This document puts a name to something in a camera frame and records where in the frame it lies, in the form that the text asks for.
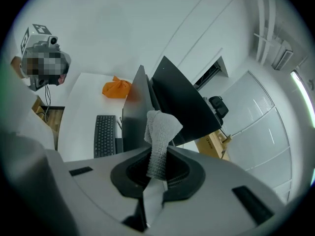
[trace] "orange bag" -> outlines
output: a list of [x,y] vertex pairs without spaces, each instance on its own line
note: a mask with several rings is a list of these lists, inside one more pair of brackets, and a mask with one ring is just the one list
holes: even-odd
[[125,99],[130,91],[130,87],[130,82],[120,80],[114,76],[113,82],[107,82],[104,85],[102,93],[108,98]]

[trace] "black monitor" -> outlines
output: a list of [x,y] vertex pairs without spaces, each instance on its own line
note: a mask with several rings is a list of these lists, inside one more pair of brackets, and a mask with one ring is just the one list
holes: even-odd
[[141,65],[133,79],[123,108],[122,138],[123,152],[145,147],[147,112],[154,110],[144,67]]
[[162,112],[175,116],[183,125],[173,140],[176,146],[221,128],[205,100],[167,57],[161,60],[151,83]]

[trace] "black keyboard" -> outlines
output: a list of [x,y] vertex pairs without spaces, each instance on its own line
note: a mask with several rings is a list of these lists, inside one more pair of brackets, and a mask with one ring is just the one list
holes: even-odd
[[94,133],[94,158],[116,154],[116,116],[97,116]]

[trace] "towel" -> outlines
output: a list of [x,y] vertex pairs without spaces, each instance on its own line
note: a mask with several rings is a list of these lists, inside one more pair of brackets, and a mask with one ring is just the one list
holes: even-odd
[[183,126],[172,115],[148,111],[144,140],[152,144],[147,176],[165,180],[166,149]]
[[102,93],[108,98],[125,99],[131,88],[131,83],[125,80],[120,80],[116,76],[113,82],[107,82],[102,90]]

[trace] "white desk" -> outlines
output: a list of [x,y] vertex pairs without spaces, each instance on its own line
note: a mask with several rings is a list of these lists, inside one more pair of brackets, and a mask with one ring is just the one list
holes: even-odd
[[[102,94],[113,76],[81,73],[66,102],[59,130],[58,151],[64,162],[94,158],[94,131],[97,115],[122,116],[125,99]],[[121,138],[116,124],[116,138]]]

